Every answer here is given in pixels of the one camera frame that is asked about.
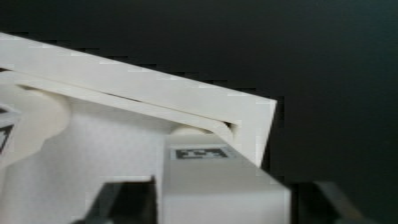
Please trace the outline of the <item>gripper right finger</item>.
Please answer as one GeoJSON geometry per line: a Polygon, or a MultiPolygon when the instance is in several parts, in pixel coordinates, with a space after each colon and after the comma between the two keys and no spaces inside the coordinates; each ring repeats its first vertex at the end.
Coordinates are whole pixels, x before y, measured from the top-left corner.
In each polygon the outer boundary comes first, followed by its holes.
{"type": "Polygon", "coordinates": [[[331,181],[292,185],[292,224],[381,224],[361,212],[331,181]]]}

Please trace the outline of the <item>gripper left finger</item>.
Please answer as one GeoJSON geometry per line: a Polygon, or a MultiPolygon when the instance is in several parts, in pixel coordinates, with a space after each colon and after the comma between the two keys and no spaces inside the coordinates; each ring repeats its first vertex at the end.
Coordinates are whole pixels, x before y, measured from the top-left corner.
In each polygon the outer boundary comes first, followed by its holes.
{"type": "Polygon", "coordinates": [[[73,224],[158,224],[155,177],[103,184],[86,215],[73,224]]]}

